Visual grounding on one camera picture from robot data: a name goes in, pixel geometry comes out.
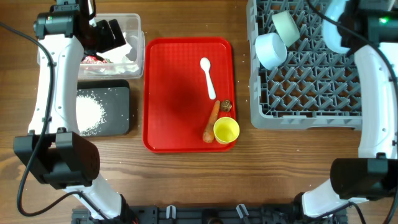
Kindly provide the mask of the orange carrot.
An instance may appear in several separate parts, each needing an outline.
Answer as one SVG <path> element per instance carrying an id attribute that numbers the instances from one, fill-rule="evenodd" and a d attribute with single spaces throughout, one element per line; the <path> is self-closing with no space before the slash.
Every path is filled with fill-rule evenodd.
<path id="1" fill-rule="evenodd" d="M 220 100 L 215 101 L 214 107 L 211 111 L 205 130 L 203 132 L 203 141 L 206 143 L 212 143 L 214 141 L 215 134 L 213 128 L 216 120 L 218 119 L 220 104 Z"/>

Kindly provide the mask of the mint green bowl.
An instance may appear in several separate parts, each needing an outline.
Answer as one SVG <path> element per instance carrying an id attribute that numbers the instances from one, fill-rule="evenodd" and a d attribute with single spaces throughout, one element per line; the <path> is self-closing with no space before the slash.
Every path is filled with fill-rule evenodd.
<path id="1" fill-rule="evenodd" d="M 283 11 L 272 15 L 272 21 L 286 47 L 290 47 L 299 40 L 299 29 L 289 11 Z"/>

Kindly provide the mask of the white paper napkin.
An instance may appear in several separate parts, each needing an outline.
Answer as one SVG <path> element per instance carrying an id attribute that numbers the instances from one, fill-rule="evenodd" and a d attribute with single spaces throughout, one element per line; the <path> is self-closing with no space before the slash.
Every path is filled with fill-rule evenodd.
<path id="1" fill-rule="evenodd" d="M 96 75 L 127 75 L 139 77 L 142 75 L 141 60 L 138 60 L 137 50 L 140 41 L 138 30 L 123 32 L 126 45 L 98 53 L 98 56 L 108 59 L 111 63 L 103 68 L 96 67 L 93 73 Z"/>

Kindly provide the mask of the pile of white rice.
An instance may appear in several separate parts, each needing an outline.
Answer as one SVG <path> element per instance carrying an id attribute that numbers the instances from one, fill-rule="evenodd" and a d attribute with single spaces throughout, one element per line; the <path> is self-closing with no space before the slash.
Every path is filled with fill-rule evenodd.
<path id="1" fill-rule="evenodd" d="M 79 95 L 76 98 L 76 118 L 81 136 L 98 134 L 97 129 L 106 122 L 104 106 L 94 95 Z"/>

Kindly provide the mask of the yellow plastic cup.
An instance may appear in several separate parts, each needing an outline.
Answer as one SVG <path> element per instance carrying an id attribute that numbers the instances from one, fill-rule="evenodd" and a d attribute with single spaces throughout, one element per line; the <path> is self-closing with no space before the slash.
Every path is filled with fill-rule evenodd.
<path id="1" fill-rule="evenodd" d="M 237 140 L 240 134 L 240 127 L 235 119 L 222 117 L 216 120 L 213 132 L 218 143 L 229 144 Z"/>

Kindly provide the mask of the white plastic spoon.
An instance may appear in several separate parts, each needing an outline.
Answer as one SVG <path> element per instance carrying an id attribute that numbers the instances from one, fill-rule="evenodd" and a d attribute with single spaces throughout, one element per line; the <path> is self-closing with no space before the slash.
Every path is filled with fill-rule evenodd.
<path id="1" fill-rule="evenodd" d="M 206 86 L 207 86 L 207 90 L 208 90 L 208 96 L 211 100 L 215 100 L 216 93 L 215 93 L 215 89 L 214 89 L 214 86 L 213 86 L 213 83 L 212 83 L 212 80 L 210 77 L 211 63 L 206 57 L 203 57 L 200 60 L 200 66 L 206 76 Z"/>

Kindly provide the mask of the red snack wrapper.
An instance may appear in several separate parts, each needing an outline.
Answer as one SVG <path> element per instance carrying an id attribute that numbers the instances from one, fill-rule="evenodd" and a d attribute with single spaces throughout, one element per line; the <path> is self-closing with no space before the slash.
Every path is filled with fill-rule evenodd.
<path id="1" fill-rule="evenodd" d="M 97 57 L 95 55 L 88 55 L 82 61 L 81 64 L 104 64 L 110 63 L 108 59 Z"/>

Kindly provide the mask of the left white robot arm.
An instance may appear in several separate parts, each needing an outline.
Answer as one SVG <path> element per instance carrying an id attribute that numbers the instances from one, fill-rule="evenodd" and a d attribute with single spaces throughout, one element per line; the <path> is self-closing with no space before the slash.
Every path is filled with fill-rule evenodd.
<path id="1" fill-rule="evenodd" d="M 33 42 L 40 52 L 34 115 L 14 152 L 41 184 L 76 196 L 97 222 L 135 223 L 124 197 L 100 175 L 97 147 L 81 137 L 76 120 L 78 72 L 86 54 L 125 44 L 116 20 L 90 24 L 94 15 L 78 4 L 55 6 L 37 16 Z"/>

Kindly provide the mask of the large light blue plate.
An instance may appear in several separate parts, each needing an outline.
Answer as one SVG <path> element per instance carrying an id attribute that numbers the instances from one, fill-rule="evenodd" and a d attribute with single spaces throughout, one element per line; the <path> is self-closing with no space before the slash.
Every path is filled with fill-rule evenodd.
<path id="1" fill-rule="evenodd" d="M 338 21 L 345 9 L 348 0 L 331 0 L 328 3 L 324 16 L 333 21 Z M 322 37 L 325 45 L 333 52 L 338 54 L 346 54 L 349 48 L 341 46 L 342 36 L 340 36 L 337 26 L 323 20 L 322 22 Z"/>

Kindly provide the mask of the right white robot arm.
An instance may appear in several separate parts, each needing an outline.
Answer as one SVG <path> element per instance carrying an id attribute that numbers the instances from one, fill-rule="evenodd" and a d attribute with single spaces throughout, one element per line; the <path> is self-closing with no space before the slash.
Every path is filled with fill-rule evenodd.
<path id="1" fill-rule="evenodd" d="M 361 90 L 358 156 L 333 161 L 329 179 L 295 198 L 297 218 L 329 217 L 397 198 L 397 10 L 393 1 L 332 1 L 319 16 L 326 46 L 354 57 Z"/>

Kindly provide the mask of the brown mushroom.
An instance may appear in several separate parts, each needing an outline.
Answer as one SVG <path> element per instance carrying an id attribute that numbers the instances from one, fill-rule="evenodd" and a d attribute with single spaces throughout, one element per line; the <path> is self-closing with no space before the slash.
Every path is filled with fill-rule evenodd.
<path id="1" fill-rule="evenodd" d="M 223 112 L 231 111 L 232 107 L 233 107 L 233 104 L 232 104 L 232 102 L 230 100 L 223 100 L 220 103 L 220 110 L 223 111 Z"/>

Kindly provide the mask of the light blue bowl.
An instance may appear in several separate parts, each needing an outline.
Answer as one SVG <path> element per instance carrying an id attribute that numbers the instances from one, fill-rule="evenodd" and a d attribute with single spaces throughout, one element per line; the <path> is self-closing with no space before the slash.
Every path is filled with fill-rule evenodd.
<path id="1" fill-rule="evenodd" d="M 287 58 L 286 46 L 275 32 L 259 35 L 254 46 L 258 60 L 267 70 L 278 67 Z"/>

